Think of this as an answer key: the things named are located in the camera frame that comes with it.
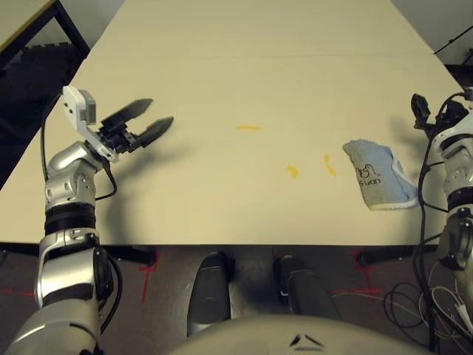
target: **yellow stain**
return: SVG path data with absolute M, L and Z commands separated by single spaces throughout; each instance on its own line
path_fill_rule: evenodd
M 297 169 L 295 166 L 288 165 L 287 170 L 289 170 L 290 174 L 293 176 L 294 179 L 296 179 L 299 175 L 299 169 Z
M 248 131 L 260 131 L 260 126 L 236 126 L 236 129 L 246 129 Z
M 328 170 L 328 173 L 332 176 L 337 176 L 337 172 L 335 169 L 330 165 L 330 156 L 328 154 L 324 155 L 324 163 L 325 167 Z

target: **gray cloth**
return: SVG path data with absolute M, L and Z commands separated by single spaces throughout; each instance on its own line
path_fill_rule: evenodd
M 364 202 L 371 210 L 417 206 L 417 186 L 411 183 L 388 146 L 358 139 L 343 145 L 356 170 Z

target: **wall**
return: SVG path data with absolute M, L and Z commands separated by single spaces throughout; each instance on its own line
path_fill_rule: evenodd
M 392 0 L 392 3 L 434 51 L 473 25 L 473 0 Z M 473 47 L 473 30 L 440 52 L 438 58 L 445 64 L 460 64 L 470 47 Z
M 100 38 L 123 2 L 61 0 L 90 47 Z M 392 0 L 392 3 L 434 51 L 473 25 L 473 0 Z M 68 41 L 67 37 L 53 20 L 28 45 L 64 41 Z M 468 55 L 470 47 L 473 47 L 473 30 L 439 53 L 438 57 L 445 64 L 459 64 Z
M 124 0 L 61 0 L 75 26 L 91 48 L 100 38 L 123 2 Z M 69 41 L 69 39 L 56 20 L 52 20 L 27 46 L 57 44 L 66 41 Z

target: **red tape mark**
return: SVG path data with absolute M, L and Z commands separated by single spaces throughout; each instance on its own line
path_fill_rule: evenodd
M 374 266 L 361 266 L 360 263 L 358 262 L 358 255 L 361 253 L 361 251 L 359 250 L 352 250 L 352 256 L 353 256 L 353 260 L 355 261 L 355 267 L 358 271 L 361 271 L 366 280 L 367 280 L 367 288 L 361 288 L 359 289 L 358 291 L 362 291 L 362 292 L 358 292 L 358 293 L 365 293 L 365 294 L 380 294 L 382 293 L 383 291 L 379 288 L 373 288 L 372 286 L 372 282 L 371 282 L 371 271 L 373 271 L 375 268 Z
M 13 289 L 8 287 L 0 287 L 0 294 L 12 294 Z
M 145 283 L 143 285 L 143 293 L 141 294 L 141 303 L 144 304 L 144 302 L 146 301 L 146 295 L 148 294 L 148 282 L 149 282 L 149 274 L 151 272 L 156 272 L 157 270 L 157 264 L 159 263 L 160 261 L 160 252 L 158 250 L 156 250 L 156 261 L 154 262 L 154 264 L 152 266 L 140 266 L 138 268 L 138 271 L 140 272 L 146 272 L 146 275 L 145 275 Z
M 0 287 L 0 294 L 12 294 L 14 296 L 21 295 L 23 297 L 34 297 L 35 294 L 29 291 L 15 291 L 10 287 Z

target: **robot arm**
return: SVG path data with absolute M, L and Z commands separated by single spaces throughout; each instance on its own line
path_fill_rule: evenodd
M 459 94 L 473 101 L 473 91 Z M 456 101 L 447 100 L 446 111 L 435 124 L 426 122 L 429 110 L 425 98 L 414 95 L 415 128 L 422 129 L 432 148 L 440 153 L 446 179 L 443 190 L 448 202 L 447 221 L 437 249 L 439 261 L 450 268 L 470 317 L 473 316 L 473 113 Z
M 45 185 L 45 237 L 41 239 L 35 299 L 40 309 L 23 325 L 6 354 L 99 354 L 99 307 L 113 291 L 114 260 L 100 247 L 95 229 L 94 176 L 158 139 L 173 118 L 155 121 L 141 135 L 125 123 L 145 112 L 151 99 L 132 102 L 103 120 L 98 132 L 95 102 L 85 91 L 64 87 L 66 115 L 85 142 L 51 159 Z

